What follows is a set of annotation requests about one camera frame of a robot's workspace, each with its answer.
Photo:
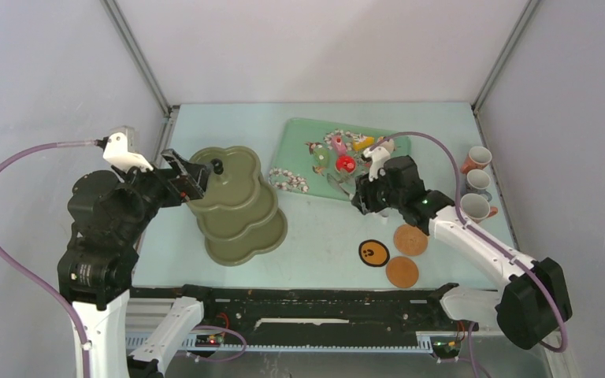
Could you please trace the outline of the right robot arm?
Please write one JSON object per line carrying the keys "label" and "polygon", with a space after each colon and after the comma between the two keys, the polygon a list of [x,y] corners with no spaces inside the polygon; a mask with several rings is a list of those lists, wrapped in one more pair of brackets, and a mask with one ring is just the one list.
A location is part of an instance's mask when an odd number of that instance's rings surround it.
{"label": "right robot arm", "polygon": [[434,328],[473,321],[498,328],[529,350],[572,317],[559,263],[538,261],[489,234],[450,197],[426,188],[411,157],[390,158],[358,176],[351,204],[363,214],[398,211],[408,225],[459,252],[495,285],[494,291],[443,285],[426,309]]}

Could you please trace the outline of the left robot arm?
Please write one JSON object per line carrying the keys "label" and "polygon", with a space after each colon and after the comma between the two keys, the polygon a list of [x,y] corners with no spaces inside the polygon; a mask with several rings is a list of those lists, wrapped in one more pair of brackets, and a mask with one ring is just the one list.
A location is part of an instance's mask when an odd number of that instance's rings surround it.
{"label": "left robot arm", "polygon": [[103,157],[110,170],[80,178],[69,200],[72,236],[58,262],[58,281],[72,308],[82,377],[162,377],[185,332],[216,321],[213,302],[183,298],[154,333],[153,346],[125,352],[138,239],[160,209],[204,198],[211,177],[224,171],[218,158],[193,163],[172,149],[162,155],[165,169],[141,154],[106,150]]}

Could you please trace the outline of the green three-tier serving stand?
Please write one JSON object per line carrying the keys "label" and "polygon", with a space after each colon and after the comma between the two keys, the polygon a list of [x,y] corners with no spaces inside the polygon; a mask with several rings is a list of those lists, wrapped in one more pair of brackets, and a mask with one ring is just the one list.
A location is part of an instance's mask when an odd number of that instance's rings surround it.
{"label": "green three-tier serving stand", "polygon": [[224,266],[242,265],[279,247],[287,236],[288,221],[252,149],[208,147],[194,154],[191,162],[217,159],[223,172],[213,173],[204,198],[189,202],[188,207],[205,237],[209,257]]}

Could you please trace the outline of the metal serving tongs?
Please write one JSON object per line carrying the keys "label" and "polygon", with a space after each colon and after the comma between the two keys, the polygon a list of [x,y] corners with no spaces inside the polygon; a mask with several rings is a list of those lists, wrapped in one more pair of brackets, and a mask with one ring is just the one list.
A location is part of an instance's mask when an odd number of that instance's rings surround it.
{"label": "metal serving tongs", "polygon": [[[327,173],[325,176],[327,183],[331,188],[341,193],[344,197],[347,198],[349,202],[353,199],[354,192],[349,192],[349,190],[343,186],[343,183],[336,175],[332,173]],[[382,225],[388,224],[388,214],[384,211],[371,213],[369,216],[377,220]]]}

